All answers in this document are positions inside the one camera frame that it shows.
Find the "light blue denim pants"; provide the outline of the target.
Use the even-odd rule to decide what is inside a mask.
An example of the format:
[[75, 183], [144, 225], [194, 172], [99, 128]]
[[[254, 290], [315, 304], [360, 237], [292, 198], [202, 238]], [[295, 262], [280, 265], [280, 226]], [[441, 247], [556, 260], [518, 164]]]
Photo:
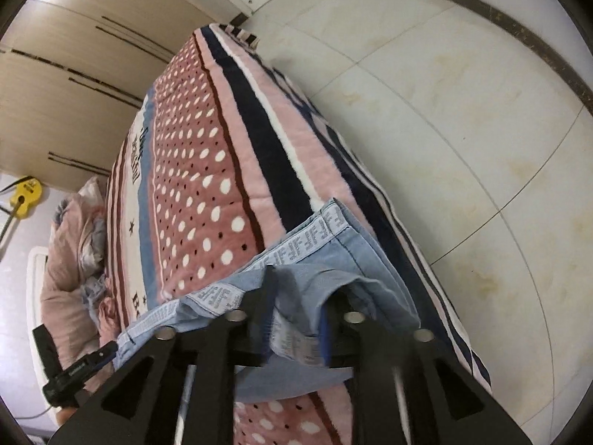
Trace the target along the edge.
[[338, 200], [268, 247], [239, 271], [146, 312], [117, 337], [113, 366], [119, 369], [156, 330], [199, 330], [236, 309], [246, 292], [264, 282], [270, 266], [278, 279], [271, 356], [263, 367], [239, 367], [236, 398], [243, 403], [283, 400], [331, 388], [351, 378], [348, 369], [324, 365], [319, 335], [322, 308], [343, 289], [358, 312], [388, 330], [417, 330], [420, 318], [403, 278], [377, 240]]

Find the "pink striped duvet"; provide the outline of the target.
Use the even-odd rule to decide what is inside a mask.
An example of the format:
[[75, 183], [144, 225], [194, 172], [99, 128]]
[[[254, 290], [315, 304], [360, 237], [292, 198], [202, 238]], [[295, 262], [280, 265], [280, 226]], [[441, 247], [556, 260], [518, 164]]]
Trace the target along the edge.
[[106, 180], [93, 177], [56, 208], [40, 294], [41, 320], [65, 369], [120, 332], [106, 261]]

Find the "white bed headboard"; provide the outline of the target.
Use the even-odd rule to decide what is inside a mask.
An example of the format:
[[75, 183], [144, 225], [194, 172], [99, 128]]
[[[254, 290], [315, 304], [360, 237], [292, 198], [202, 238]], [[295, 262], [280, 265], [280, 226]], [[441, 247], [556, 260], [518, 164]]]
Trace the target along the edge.
[[29, 347], [33, 370], [40, 389], [47, 383], [47, 378], [44, 374], [43, 365], [32, 332], [42, 323], [40, 294], [47, 258], [48, 248], [35, 246], [28, 254], [26, 266], [26, 322], [27, 329], [29, 330]]

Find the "yellow guitar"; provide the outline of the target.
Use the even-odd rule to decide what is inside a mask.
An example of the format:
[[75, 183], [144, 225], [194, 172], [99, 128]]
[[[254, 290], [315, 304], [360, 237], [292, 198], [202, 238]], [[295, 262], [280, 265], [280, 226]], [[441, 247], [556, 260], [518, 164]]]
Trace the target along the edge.
[[1, 211], [8, 215], [2, 230], [1, 240], [4, 240], [12, 222], [15, 219], [24, 219], [29, 210], [40, 201], [43, 189], [41, 182], [33, 176], [21, 177], [1, 189], [1, 194], [12, 192], [9, 207], [1, 207]]

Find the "patterned fleece bed blanket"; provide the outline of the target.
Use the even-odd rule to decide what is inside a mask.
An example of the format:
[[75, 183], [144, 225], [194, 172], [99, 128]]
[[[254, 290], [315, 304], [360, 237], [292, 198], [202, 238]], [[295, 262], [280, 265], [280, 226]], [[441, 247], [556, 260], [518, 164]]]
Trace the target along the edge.
[[[239, 271], [340, 201], [403, 278], [420, 326], [484, 388], [490, 374], [386, 192], [302, 91], [228, 25], [197, 29], [150, 87], [106, 191], [120, 332]], [[348, 444], [349, 381], [234, 406], [237, 444]]]

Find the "beige wooden wardrobe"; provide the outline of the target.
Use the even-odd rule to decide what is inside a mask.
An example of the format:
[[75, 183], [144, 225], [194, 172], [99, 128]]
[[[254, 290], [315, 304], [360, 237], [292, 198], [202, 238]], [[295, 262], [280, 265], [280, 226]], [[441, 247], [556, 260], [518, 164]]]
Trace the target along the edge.
[[231, 0], [1, 0], [1, 168], [74, 189], [110, 171], [153, 81]]

